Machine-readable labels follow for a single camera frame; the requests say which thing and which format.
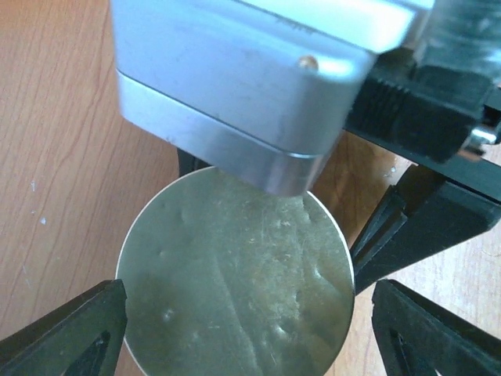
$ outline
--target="circular metal disc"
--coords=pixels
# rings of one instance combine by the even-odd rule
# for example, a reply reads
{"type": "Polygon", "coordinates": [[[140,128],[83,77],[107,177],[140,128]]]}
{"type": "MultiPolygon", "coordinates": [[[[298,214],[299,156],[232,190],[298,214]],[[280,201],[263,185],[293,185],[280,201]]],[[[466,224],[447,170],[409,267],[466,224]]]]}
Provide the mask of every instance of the circular metal disc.
{"type": "Polygon", "coordinates": [[[346,242],[311,193],[270,196],[216,168],[148,203],[117,278],[149,376],[323,375],[355,297],[346,242]]]}

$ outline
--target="wood grain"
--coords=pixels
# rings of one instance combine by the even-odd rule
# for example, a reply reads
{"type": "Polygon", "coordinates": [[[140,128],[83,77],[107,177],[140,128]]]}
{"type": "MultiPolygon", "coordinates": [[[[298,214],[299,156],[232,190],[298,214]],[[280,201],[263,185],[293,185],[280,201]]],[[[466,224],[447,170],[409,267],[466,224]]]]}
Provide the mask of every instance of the wood grain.
{"type": "MultiPolygon", "coordinates": [[[[177,176],[172,146],[117,111],[106,0],[0,3],[0,338],[114,277],[146,202],[177,176]]],[[[499,150],[490,158],[501,161],[499,150]]],[[[352,242],[409,162],[344,135],[315,187],[352,242]]],[[[501,231],[394,275],[501,337],[501,231]]],[[[329,374],[384,374],[372,289],[329,374]]],[[[118,375],[140,375],[123,351],[118,375]]]]}

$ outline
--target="black bracket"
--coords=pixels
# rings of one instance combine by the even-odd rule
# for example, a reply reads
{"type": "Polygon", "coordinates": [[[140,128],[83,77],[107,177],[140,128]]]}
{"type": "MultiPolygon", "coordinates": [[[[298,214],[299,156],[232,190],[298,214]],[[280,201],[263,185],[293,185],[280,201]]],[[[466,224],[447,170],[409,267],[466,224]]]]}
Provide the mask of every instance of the black bracket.
{"type": "Polygon", "coordinates": [[[125,290],[103,281],[0,341],[0,374],[111,376],[124,339],[125,290]]]}
{"type": "Polygon", "coordinates": [[[356,292],[490,230],[501,203],[423,166],[391,186],[351,248],[356,292]]]}
{"type": "Polygon", "coordinates": [[[495,376],[501,341],[394,280],[377,282],[373,331],[388,376],[495,376]]]}

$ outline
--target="metal cylinder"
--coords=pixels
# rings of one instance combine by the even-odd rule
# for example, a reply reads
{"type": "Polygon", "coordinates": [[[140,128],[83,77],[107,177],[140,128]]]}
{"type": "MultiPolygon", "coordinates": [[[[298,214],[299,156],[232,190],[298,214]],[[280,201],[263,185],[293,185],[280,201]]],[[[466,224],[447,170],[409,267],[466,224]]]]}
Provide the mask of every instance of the metal cylinder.
{"type": "Polygon", "coordinates": [[[311,193],[276,197],[216,168],[142,210],[117,266],[126,344],[149,376],[321,376],[351,322],[348,247],[311,193]]]}

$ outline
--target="white speck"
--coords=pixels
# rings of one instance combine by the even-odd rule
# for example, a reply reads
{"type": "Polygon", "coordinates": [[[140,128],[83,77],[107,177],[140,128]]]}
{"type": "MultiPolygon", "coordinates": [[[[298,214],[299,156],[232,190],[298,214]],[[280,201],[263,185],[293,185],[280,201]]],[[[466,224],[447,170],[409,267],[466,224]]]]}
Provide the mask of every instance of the white speck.
{"type": "Polygon", "coordinates": [[[174,316],[174,311],[172,309],[168,309],[165,313],[164,313],[164,321],[167,323],[169,322],[170,320],[172,320],[172,317],[174,316]]]}

